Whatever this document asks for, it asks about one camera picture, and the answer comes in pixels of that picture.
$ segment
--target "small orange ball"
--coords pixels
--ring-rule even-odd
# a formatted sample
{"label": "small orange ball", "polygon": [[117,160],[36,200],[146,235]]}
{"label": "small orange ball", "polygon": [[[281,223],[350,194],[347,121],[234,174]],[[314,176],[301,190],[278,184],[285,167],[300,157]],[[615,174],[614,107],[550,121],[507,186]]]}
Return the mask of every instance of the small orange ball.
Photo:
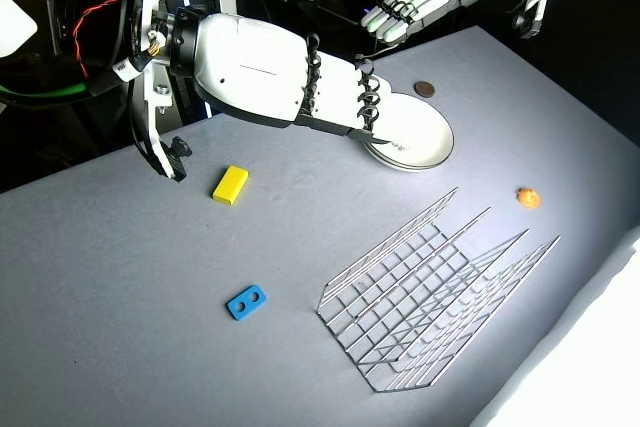
{"label": "small orange ball", "polygon": [[517,194],[518,202],[527,209],[537,209],[542,203],[540,194],[533,189],[519,189]]}

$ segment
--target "green cable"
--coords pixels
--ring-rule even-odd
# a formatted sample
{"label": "green cable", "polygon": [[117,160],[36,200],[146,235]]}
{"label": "green cable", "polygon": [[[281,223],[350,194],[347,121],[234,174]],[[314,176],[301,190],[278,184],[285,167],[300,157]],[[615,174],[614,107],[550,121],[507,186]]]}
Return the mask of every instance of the green cable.
{"label": "green cable", "polygon": [[6,94],[17,95],[20,97],[31,97],[34,99],[42,99],[42,98],[53,98],[53,97],[68,97],[70,95],[81,94],[82,92],[86,92],[87,84],[81,82],[79,84],[70,85],[69,87],[63,87],[62,89],[54,90],[53,92],[42,92],[40,94],[20,94],[18,92],[13,92],[6,87],[0,85],[0,92],[4,92]]}

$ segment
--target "metal wire rack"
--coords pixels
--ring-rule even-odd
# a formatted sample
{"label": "metal wire rack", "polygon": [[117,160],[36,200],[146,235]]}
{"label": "metal wire rack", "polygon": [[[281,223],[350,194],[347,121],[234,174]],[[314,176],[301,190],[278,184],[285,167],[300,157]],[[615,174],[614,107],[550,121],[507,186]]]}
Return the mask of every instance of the metal wire rack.
{"label": "metal wire rack", "polygon": [[469,260],[435,224],[452,190],[325,286],[317,312],[378,392],[434,383],[555,246],[542,245],[500,269],[529,232]]}

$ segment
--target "gray table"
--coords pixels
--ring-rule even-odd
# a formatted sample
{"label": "gray table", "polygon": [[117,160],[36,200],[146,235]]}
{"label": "gray table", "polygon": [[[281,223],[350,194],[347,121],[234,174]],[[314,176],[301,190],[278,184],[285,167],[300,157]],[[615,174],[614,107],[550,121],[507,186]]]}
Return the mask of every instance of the gray table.
{"label": "gray table", "polygon": [[[397,172],[348,139],[220,116],[179,131],[181,184],[128,148],[0,196],[0,425],[467,425],[638,224],[640,151],[477,28],[377,71],[436,86],[456,135],[442,166]],[[231,163],[251,177],[228,207],[209,196]],[[374,394],[315,305],[453,187],[443,229],[493,206],[469,248],[527,227],[521,254],[563,240],[440,382]],[[267,304],[236,322],[224,304],[253,283]]]}

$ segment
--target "blue block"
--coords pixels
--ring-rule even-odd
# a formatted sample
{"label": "blue block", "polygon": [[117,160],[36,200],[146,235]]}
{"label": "blue block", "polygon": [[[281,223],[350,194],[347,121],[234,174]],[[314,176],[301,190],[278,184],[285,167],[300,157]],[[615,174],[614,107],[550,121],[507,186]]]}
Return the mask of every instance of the blue block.
{"label": "blue block", "polygon": [[227,309],[233,318],[242,320],[267,301],[267,296],[257,285],[252,285],[244,292],[227,302]]}

